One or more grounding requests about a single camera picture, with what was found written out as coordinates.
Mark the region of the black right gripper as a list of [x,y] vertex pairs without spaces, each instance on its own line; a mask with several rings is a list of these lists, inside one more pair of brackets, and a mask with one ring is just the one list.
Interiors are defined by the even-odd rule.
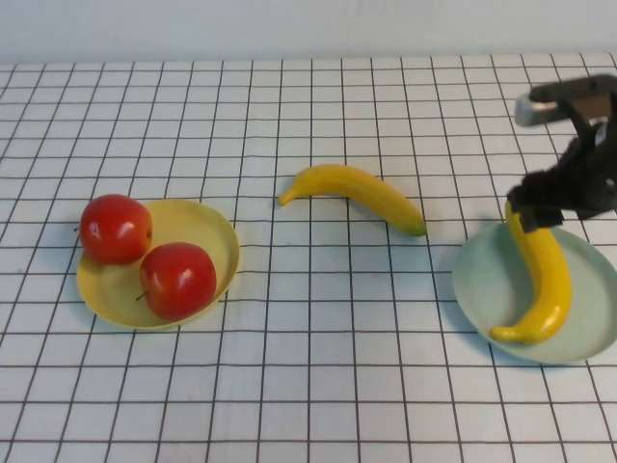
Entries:
[[524,231],[563,223],[561,210],[593,218],[616,208],[616,121],[586,125],[560,157],[557,169],[525,174],[506,195]]

